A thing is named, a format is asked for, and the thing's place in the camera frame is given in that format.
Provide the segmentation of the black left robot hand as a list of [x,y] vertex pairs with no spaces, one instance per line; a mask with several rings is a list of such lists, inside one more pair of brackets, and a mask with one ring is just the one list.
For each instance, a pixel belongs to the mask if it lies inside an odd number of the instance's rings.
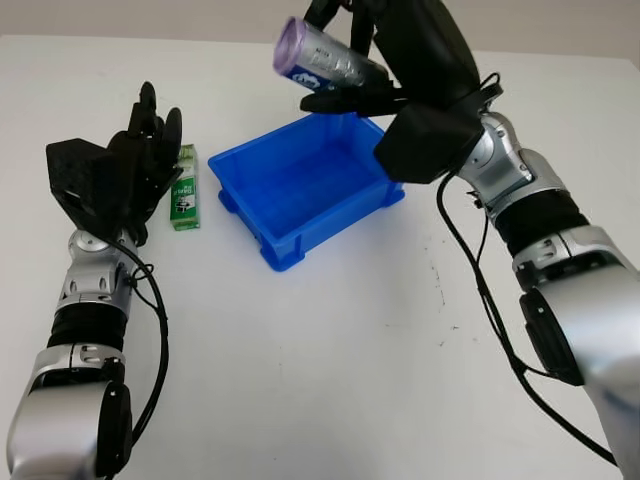
[[128,127],[116,133],[107,146],[132,169],[124,228],[138,247],[148,239],[146,222],[183,172],[178,166],[182,113],[174,107],[162,118],[156,108],[155,88],[146,81],[133,104]]

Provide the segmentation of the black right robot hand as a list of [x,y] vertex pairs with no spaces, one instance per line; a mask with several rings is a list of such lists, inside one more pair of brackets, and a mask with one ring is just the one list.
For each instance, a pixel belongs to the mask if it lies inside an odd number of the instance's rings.
[[304,19],[325,29],[339,8],[352,14],[350,47],[363,56],[375,45],[399,82],[338,87],[304,97],[300,108],[361,117],[397,114],[408,105],[466,112],[481,90],[471,50],[440,1],[314,1]]

